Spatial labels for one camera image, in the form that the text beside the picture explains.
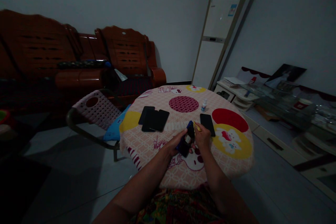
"smartphone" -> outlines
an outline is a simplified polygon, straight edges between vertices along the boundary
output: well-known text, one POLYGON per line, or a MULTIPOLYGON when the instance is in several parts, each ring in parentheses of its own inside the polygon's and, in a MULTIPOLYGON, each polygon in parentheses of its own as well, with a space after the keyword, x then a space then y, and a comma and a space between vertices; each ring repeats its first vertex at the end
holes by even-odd
POLYGON ((151 129, 151 126, 157 119, 157 113, 158 113, 157 110, 147 110, 141 128, 143 132, 154 132, 154 130, 151 129))
POLYGON ((212 124, 212 118, 211 115, 208 114, 200 114, 199 115, 201 118, 201 124, 211 132, 211 136, 215 137, 215 129, 214 125, 212 124))
POLYGON ((162 132, 165 128, 166 122, 169 117, 169 112, 164 110, 159 110, 156 114, 156 118, 150 124, 149 128, 158 132, 162 132))
POLYGON ((140 116, 140 119, 139 119, 139 124, 142 125, 144 122, 144 119, 145 119, 145 116, 146 116, 146 112, 147 110, 155 110, 155 107, 152 107, 152 106, 145 106, 142 110, 142 113, 141 113, 141 116, 140 116))
POLYGON ((184 156, 185 158, 188 156, 191 144, 195 140, 195 130, 193 121, 189 122, 187 130, 188 130, 187 133, 181 138, 178 146, 176 147, 179 153, 181 153, 181 155, 184 156))
POLYGON ((188 134, 185 134, 181 140, 180 143, 178 144, 178 146, 176 147, 177 150, 179 151, 179 153, 181 153, 182 156, 184 156, 185 158, 188 156, 189 154, 189 149, 190 149, 190 144, 187 143, 187 139, 186 137, 188 136, 188 134))

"round table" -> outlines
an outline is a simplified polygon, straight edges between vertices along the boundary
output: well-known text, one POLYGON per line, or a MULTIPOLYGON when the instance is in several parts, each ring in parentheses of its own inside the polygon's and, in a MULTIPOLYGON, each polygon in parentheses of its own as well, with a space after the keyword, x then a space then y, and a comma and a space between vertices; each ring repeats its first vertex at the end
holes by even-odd
MULTIPOLYGON (((121 153, 131 158, 140 170, 189 121, 200 122, 201 106, 207 99, 205 114, 212 116, 216 136, 212 137, 211 152, 223 172, 238 177, 253 165, 251 130, 238 109, 218 94, 191 85, 162 86, 147 90, 128 109, 120 129, 121 153), (142 132, 139 118, 144 106, 170 113, 165 129, 142 132)), ((195 189, 207 181, 203 159, 196 149, 187 158, 174 156, 161 181, 161 188, 195 189)))

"red circle pattern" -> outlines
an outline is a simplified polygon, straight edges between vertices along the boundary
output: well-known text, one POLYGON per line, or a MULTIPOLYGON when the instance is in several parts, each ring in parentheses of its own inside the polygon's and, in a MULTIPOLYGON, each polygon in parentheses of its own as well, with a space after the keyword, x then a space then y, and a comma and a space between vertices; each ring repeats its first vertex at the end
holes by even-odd
POLYGON ((245 132, 249 128, 249 125, 243 117, 225 108, 215 109, 212 112, 212 118, 217 124, 228 124, 240 132, 245 132))
POLYGON ((200 106, 198 101, 189 96, 178 96, 169 101, 169 106, 181 113, 193 112, 200 106))

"hand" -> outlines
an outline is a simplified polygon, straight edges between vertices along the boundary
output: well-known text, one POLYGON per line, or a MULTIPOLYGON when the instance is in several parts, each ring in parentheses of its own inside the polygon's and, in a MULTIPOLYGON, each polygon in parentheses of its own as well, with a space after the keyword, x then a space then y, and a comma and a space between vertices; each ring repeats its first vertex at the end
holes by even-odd
POLYGON ((198 131, 197 126, 195 126, 195 141, 200 151, 210 150, 210 137, 211 132, 205 128, 202 124, 195 122, 195 124, 201 129, 201 132, 198 131))
POLYGON ((167 150, 170 156, 175 156, 178 153, 176 147, 180 143, 181 138, 187 133, 187 131, 187 129, 184 129, 176 136, 173 136, 173 138, 170 139, 170 141, 163 146, 163 149, 167 150))

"white wall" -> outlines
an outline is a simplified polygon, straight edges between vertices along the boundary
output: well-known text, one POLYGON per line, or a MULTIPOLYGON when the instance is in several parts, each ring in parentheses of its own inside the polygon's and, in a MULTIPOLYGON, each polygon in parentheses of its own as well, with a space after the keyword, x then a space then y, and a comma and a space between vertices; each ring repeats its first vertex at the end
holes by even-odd
POLYGON ((79 32, 116 25, 155 42, 167 82, 192 79, 208 0, 0 0, 6 8, 69 23, 79 32))
POLYGON ((254 0, 222 77, 287 63, 307 68, 297 83, 336 95, 335 55, 336 0, 254 0))

